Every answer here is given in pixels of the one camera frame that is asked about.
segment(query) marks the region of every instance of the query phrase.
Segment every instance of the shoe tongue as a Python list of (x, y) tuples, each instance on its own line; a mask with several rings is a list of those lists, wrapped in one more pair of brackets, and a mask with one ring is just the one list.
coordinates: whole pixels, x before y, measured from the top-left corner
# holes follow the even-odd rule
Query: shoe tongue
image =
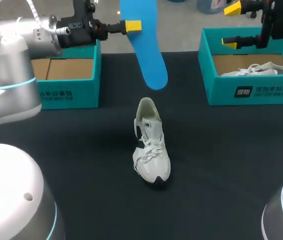
[(142, 124), (148, 139), (158, 140), (162, 136), (163, 127), (160, 121), (143, 118)]

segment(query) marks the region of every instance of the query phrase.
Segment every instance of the sneaker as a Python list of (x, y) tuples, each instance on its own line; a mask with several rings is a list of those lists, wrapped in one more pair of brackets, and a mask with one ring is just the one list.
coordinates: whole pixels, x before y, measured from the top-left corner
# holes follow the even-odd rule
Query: sneaker
[(261, 71), (267, 71), (267, 70), (272, 69), (272, 70), (277, 71), (277, 73), (278, 73), (279, 75), (282, 75), (282, 74), (283, 74), (283, 66), (276, 65), (276, 64), (272, 63), (271, 61), (270, 61), (270, 62), (267, 62), (267, 63), (265, 63), (265, 64), (263, 64), (263, 65), (260, 65), (260, 66), (259, 66), (259, 69), (260, 69)]
[(152, 99), (143, 98), (134, 120), (138, 143), (132, 155), (135, 171), (148, 183), (161, 184), (171, 174), (162, 120)]
[(250, 65), (247, 69), (239, 68), (239, 71), (232, 71), (224, 73), (222, 77), (232, 77), (232, 76), (255, 76), (255, 75), (277, 75), (278, 72), (275, 69), (267, 68), (261, 69), (259, 64)]

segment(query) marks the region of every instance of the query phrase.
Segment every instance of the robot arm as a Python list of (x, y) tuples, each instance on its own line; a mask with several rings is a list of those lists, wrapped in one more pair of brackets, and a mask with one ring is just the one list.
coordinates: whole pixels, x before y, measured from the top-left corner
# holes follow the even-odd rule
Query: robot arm
[(32, 18), (0, 21), (0, 124), (28, 119), (41, 110), (31, 60), (58, 56), (65, 48), (95, 45), (107, 40), (108, 33), (141, 31), (140, 21), (104, 24), (94, 19), (95, 6), (89, 0), (73, 0), (73, 6), (72, 17), (41, 19), (46, 28), (67, 28), (64, 35), (46, 31)]
[(249, 46), (263, 49), (268, 46), (270, 38), (283, 39), (283, 0), (239, 0), (225, 8), (224, 13), (230, 16), (259, 10), (262, 10), (260, 35), (227, 37), (222, 39), (222, 43), (235, 49)]

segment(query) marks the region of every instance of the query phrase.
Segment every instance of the gray floor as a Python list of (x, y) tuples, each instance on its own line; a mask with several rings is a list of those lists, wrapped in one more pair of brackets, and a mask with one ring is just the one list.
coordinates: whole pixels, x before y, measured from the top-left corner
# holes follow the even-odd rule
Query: gray floor
[[(54, 14), (58, 17), (73, 15), (73, 0), (33, 0), (40, 15)], [(196, 51), (199, 47), (202, 28), (224, 26), (258, 26), (261, 14), (256, 19), (245, 15), (225, 17), (196, 11), (196, 0), (174, 3), (158, 2), (158, 41), (162, 52)], [(104, 23), (116, 23), (120, 0), (98, 0), (95, 18)], [(0, 20), (32, 16), (25, 0), (3, 0), (0, 4)], [(120, 34), (111, 35), (101, 45), (103, 53), (133, 52), (129, 41)]]

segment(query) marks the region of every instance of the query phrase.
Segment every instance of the blue insole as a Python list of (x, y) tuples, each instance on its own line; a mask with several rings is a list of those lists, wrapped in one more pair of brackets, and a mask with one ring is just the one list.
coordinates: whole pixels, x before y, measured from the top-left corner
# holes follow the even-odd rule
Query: blue insole
[(157, 1), (120, 0), (122, 20), (141, 20), (140, 32), (127, 34), (147, 86), (159, 90), (168, 81), (167, 69), (157, 41)]

